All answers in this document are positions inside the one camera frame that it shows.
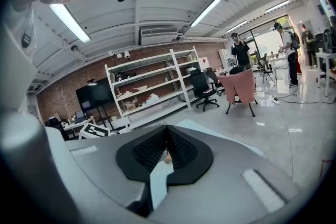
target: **television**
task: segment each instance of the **television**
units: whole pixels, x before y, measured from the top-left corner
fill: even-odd
[[[114,102],[107,78],[95,81],[97,85],[86,85],[76,90],[77,98],[83,112]]]

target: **man in black shirt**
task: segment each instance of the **man in black shirt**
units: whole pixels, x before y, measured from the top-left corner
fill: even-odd
[[[234,44],[232,45],[231,48],[231,54],[233,55],[234,63],[242,67],[243,71],[250,69],[251,68],[250,63],[252,62],[251,55],[248,52],[250,48],[248,47],[246,42],[243,41],[242,43],[239,40],[237,33],[232,33],[231,37],[234,41]]]

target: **brick wall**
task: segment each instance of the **brick wall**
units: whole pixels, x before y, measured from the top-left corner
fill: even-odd
[[[139,50],[134,50],[130,52],[131,61],[159,55],[166,54],[169,49],[174,49],[174,51],[188,50],[195,46],[198,57],[207,57],[212,68],[223,67],[221,59],[219,57],[218,51],[224,48],[223,42],[200,42],[200,43],[186,43],[186,44],[173,44],[167,46],[157,46],[151,48],[144,48]],[[178,59],[178,62],[188,61],[186,58]],[[90,79],[100,80],[106,78],[106,72],[104,65],[107,64],[108,67],[113,67],[121,63],[125,63],[127,60],[125,58],[118,59],[116,56],[103,59],[101,61],[95,62],[89,66],[86,66],[80,70],[77,70],[68,76],[56,81],[54,84],[49,86],[43,92],[37,96],[37,101],[43,121],[47,121],[53,113],[58,112],[62,119],[70,118],[79,111],[80,105],[77,99],[76,90],[87,85],[87,81]],[[137,74],[146,73],[149,70],[154,70],[160,67],[166,67],[165,63],[156,63],[150,66],[135,69]],[[186,74],[186,68],[182,68],[182,75]],[[121,92],[132,91],[133,88],[141,87],[147,85],[148,87],[160,84],[165,81],[168,73],[158,74],[150,78],[136,81],[131,84],[120,87]],[[157,95],[165,95],[174,90],[173,84],[170,83],[166,86],[158,87],[152,91],[145,92],[143,94],[137,95],[138,102],[143,102],[146,100],[150,93],[155,93]],[[118,116],[119,112],[115,104],[106,105],[106,110],[108,116]],[[89,115],[94,115],[96,119],[99,118],[96,109],[90,110]]]

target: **black pants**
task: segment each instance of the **black pants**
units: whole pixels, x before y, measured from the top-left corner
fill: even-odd
[[[289,65],[290,81],[295,85],[299,84],[297,68],[296,68],[296,54],[295,54],[295,52],[288,55],[288,65]]]
[[[315,51],[314,50],[307,50],[307,54],[308,54],[309,66],[311,67],[313,65],[312,64],[312,57],[314,57],[314,63],[315,63],[315,65],[317,65]]]

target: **white floor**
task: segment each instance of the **white floor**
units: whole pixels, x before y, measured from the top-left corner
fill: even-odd
[[[302,68],[298,75],[299,87],[297,97],[285,98],[288,102],[332,102],[336,96],[336,84],[331,81],[329,97],[324,97],[325,79],[321,88],[317,88],[317,69]],[[273,97],[261,92],[286,96],[296,88],[288,88],[286,69],[278,69],[276,84],[269,79],[262,83],[262,76],[255,73],[258,105],[252,104],[256,117],[251,116],[248,106],[231,105],[229,114],[226,95],[219,97],[220,108],[208,105],[206,111],[196,108],[181,109],[154,124],[178,124],[189,119],[214,132],[251,145],[261,150],[263,157],[287,173],[301,188],[319,180],[322,160],[333,159],[336,145],[336,104],[294,104],[280,101],[279,105],[271,100]]]

